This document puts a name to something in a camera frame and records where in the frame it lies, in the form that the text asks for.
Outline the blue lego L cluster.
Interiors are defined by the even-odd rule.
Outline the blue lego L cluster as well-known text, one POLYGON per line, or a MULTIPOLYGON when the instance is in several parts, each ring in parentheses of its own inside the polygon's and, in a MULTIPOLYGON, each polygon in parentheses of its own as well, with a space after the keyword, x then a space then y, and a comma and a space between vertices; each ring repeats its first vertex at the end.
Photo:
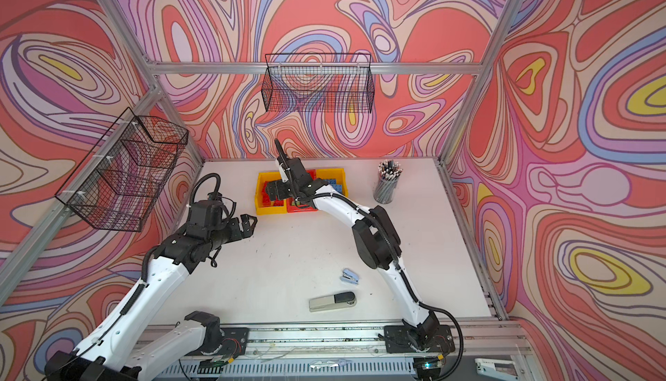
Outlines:
POLYGON ((344 194, 344 192, 343 192, 343 186, 342 186, 342 185, 340 185, 340 184, 332 184, 331 187, 334 188, 334 190, 336 190, 336 192, 340 193, 341 195, 344 194))

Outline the red lego brick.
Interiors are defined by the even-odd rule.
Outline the red lego brick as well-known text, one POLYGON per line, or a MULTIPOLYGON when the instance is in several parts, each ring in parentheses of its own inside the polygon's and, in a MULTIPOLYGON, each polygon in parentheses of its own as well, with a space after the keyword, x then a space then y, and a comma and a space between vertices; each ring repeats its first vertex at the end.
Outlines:
POLYGON ((284 195, 281 193, 282 181, 266 181, 263 185, 262 206, 263 207, 283 207, 284 195))

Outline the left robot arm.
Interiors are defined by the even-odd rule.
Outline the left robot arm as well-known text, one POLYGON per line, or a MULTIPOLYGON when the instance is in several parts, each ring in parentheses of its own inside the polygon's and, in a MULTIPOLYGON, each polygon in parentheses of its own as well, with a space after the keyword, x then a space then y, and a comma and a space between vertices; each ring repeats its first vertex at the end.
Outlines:
POLYGON ((220 192, 221 177, 210 173, 195 188, 213 181, 203 200, 189 201, 187 221, 174 234, 147 251, 140 278, 105 320, 69 353, 55 353, 44 367, 47 380, 152 380, 173 362, 195 353, 215 356, 225 346, 242 349, 220 327, 220 318, 206 312, 189 313, 172 332, 132 354, 136 342, 166 300, 195 269, 218 266, 223 246, 253 236, 257 219, 236 216, 220 192))

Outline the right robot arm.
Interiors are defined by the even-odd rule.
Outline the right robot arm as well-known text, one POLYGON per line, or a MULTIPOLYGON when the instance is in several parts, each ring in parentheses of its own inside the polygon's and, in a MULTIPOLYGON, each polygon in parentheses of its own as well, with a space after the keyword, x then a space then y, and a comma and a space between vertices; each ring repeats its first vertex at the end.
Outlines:
POLYGON ((267 185, 270 199, 291 199, 325 212, 351 229, 360 259, 380 273, 401 311, 402 334, 385 335, 388 344, 418 353, 435 349, 442 354, 463 354, 464 338, 456 318, 445 309, 423 303, 412 287, 401 239, 387 211, 357 204, 326 181, 312 178, 300 158, 286 155, 279 139, 274 144, 280 179, 267 185))

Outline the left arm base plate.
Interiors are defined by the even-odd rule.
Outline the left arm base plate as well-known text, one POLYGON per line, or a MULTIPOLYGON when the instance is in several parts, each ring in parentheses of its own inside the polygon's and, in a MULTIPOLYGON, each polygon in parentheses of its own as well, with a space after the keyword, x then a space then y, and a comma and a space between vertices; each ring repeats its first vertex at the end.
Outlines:
POLYGON ((250 329, 248 327, 222 327, 223 339, 219 355, 238 358, 246 353, 250 329))

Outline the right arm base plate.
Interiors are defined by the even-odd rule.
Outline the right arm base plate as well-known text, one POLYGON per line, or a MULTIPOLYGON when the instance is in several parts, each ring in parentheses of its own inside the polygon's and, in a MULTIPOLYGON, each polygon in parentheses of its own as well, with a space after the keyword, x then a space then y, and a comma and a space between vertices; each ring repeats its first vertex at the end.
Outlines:
POLYGON ((421 333, 405 325, 387 325, 379 338, 388 353, 436 353, 449 355, 456 351, 449 325, 439 325, 434 332, 421 333))

